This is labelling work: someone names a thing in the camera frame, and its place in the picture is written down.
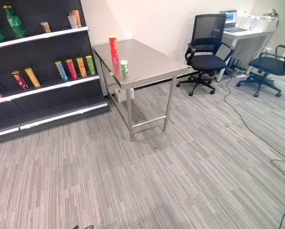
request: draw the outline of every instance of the chair armrest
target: chair armrest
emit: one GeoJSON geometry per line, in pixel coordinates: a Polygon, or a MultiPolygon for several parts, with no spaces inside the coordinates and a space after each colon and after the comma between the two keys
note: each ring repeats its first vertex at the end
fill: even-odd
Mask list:
{"type": "Polygon", "coordinates": [[[279,47],[281,47],[281,48],[285,48],[285,45],[283,45],[283,44],[280,44],[280,45],[278,45],[277,47],[276,47],[276,49],[275,49],[275,54],[277,55],[277,50],[278,50],[278,48],[279,47]]]}
{"type": "Polygon", "coordinates": [[[185,53],[185,59],[186,59],[188,65],[190,64],[195,52],[196,52],[196,49],[192,46],[191,43],[188,43],[188,49],[185,53]]]}
{"type": "Polygon", "coordinates": [[[233,52],[234,52],[234,47],[233,46],[229,46],[229,45],[227,45],[227,44],[225,44],[225,43],[221,43],[220,44],[220,46],[221,45],[225,45],[227,48],[229,48],[230,50],[229,50],[229,53],[228,53],[228,55],[225,57],[225,59],[224,59],[224,62],[226,62],[227,60],[228,60],[228,58],[233,54],[233,52]]]}
{"type": "Polygon", "coordinates": [[[281,56],[281,55],[277,55],[277,54],[273,54],[273,53],[268,53],[268,52],[262,52],[260,53],[259,55],[259,63],[258,63],[258,66],[259,66],[259,70],[264,72],[264,70],[262,70],[262,63],[261,63],[261,57],[263,54],[266,54],[266,55],[270,55],[270,56],[273,56],[275,58],[283,58],[284,59],[284,69],[285,69],[285,57],[284,56],[281,56]]]}

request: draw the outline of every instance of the green can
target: green can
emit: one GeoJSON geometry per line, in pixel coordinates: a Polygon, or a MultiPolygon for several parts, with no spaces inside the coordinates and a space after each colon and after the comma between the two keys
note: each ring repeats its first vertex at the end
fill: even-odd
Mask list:
{"type": "Polygon", "coordinates": [[[121,64],[121,69],[122,69],[122,73],[125,74],[128,72],[128,69],[127,69],[127,60],[121,60],[120,61],[120,64],[121,64]]]}
{"type": "Polygon", "coordinates": [[[94,62],[93,62],[93,57],[91,55],[86,56],[89,72],[91,75],[95,74],[95,67],[94,67],[94,62]]]}

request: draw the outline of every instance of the blue can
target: blue can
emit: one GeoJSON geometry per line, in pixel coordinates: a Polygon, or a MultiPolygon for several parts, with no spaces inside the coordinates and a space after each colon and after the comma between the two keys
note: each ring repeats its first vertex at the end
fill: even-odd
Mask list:
{"type": "Polygon", "coordinates": [[[61,75],[61,78],[64,81],[68,80],[68,77],[67,77],[65,69],[64,69],[64,67],[62,65],[62,62],[61,61],[57,61],[57,62],[55,62],[55,64],[56,64],[56,67],[57,67],[57,69],[58,69],[58,71],[59,71],[59,73],[61,75]]]}

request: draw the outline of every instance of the laptop screen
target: laptop screen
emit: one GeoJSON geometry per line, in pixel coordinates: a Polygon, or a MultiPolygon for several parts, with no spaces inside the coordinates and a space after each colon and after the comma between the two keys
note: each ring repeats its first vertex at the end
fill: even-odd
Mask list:
{"type": "Polygon", "coordinates": [[[225,26],[235,26],[237,20],[237,11],[229,10],[229,11],[221,11],[220,14],[226,14],[226,22],[225,26]]]}

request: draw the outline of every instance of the chair seat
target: chair seat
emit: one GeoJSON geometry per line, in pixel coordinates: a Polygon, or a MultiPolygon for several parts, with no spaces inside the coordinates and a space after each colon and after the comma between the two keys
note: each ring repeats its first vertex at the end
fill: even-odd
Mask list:
{"type": "MultiPolygon", "coordinates": [[[[250,66],[259,68],[259,59],[254,59],[249,63],[250,66]]],[[[262,70],[274,75],[284,74],[284,62],[272,57],[261,57],[262,70]]]]}
{"type": "Polygon", "coordinates": [[[226,68],[225,62],[214,55],[195,55],[190,65],[197,71],[215,71],[226,68]]]}

